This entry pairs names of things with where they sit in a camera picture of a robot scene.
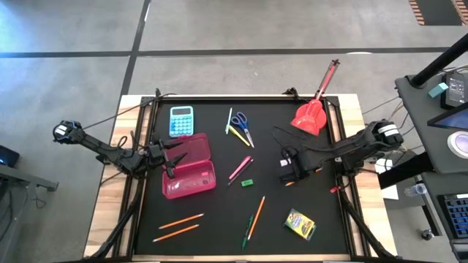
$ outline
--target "blue calculator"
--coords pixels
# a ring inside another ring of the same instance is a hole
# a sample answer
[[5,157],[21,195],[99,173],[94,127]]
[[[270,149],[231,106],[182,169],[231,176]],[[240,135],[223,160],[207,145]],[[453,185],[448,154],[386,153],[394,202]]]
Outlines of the blue calculator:
[[169,136],[193,135],[193,108],[180,106],[170,108]]

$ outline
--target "green pencil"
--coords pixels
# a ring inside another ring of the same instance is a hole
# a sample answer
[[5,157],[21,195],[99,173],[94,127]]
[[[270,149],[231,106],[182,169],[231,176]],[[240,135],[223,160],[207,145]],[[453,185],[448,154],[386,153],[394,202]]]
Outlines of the green pencil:
[[242,241],[242,250],[246,247],[247,245],[247,237],[249,236],[249,230],[250,230],[250,227],[252,226],[252,222],[254,220],[254,214],[252,214],[249,218],[249,223],[247,224],[247,230],[246,230],[246,234],[244,235],[244,240]]

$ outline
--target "scissors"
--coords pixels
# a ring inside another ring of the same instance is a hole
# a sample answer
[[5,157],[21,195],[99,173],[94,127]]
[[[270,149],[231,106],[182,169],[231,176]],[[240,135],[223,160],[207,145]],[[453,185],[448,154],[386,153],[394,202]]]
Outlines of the scissors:
[[247,136],[247,139],[250,142],[252,148],[254,148],[254,142],[252,142],[252,137],[250,136],[249,129],[247,128],[247,117],[242,112],[237,112],[234,117],[231,118],[231,123],[243,129],[244,133]]

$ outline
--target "scissor blade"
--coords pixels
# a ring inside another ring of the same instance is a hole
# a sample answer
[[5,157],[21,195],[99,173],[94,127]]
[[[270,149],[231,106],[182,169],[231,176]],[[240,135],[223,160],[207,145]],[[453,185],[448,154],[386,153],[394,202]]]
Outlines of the scissor blade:
[[250,145],[252,146],[252,148],[255,148],[255,147],[254,147],[254,142],[252,141],[252,137],[250,136],[249,130],[248,130],[248,129],[244,129],[244,132],[245,132],[245,134],[246,134],[246,136],[247,136],[247,139],[249,140]]

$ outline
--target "yellow pencil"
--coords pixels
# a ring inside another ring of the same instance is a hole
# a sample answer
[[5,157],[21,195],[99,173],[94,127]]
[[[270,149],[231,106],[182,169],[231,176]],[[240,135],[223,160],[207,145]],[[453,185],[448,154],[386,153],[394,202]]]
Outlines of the yellow pencil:
[[153,243],[156,242],[156,241],[161,241],[161,240],[163,240],[163,239],[166,239],[166,238],[169,238],[169,237],[178,235],[178,234],[183,233],[183,232],[185,232],[185,231],[192,230],[192,229],[194,229],[194,228],[196,228],[196,227],[198,227],[198,226],[199,226],[199,225],[196,224],[196,225],[189,226],[189,227],[187,227],[187,228],[181,229],[181,230],[179,230],[179,231],[175,231],[174,233],[170,233],[170,234],[168,234],[168,235],[165,235],[165,236],[162,236],[162,237],[158,237],[157,239],[153,239]]
[[243,142],[247,145],[247,147],[250,147],[250,143],[247,142],[247,141],[242,137],[242,135],[240,135],[240,134],[234,129],[234,127],[232,127],[231,125],[229,125],[229,130],[230,130],[235,136],[239,137],[239,139],[241,139],[241,141],[243,141]]
[[260,205],[258,206],[257,215],[255,215],[254,223],[252,224],[252,227],[250,228],[250,233],[249,233],[249,237],[247,238],[247,240],[250,240],[250,236],[252,236],[252,233],[254,232],[255,224],[257,223],[257,219],[258,219],[258,216],[260,215],[260,211],[262,210],[264,201],[265,201],[265,196],[263,196],[262,201],[260,202]]
[[176,221],[176,222],[173,222],[173,223],[170,223],[170,224],[165,224],[164,226],[160,226],[159,229],[165,229],[166,227],[169,227],[169,226],[175,226],[176,224],[180,224],[180,223],[183,223],[183,222],[187,222],[187,221],[190,221],[192,219],[196,219],[196,218],[199,218],[201,216],[205,215],[204,213],[201,213],[199,215],[196,215],[196,216],[190,216],[188,218],[185,218],[185,219],[182,219],[182,220],[179,220],[179,221]]

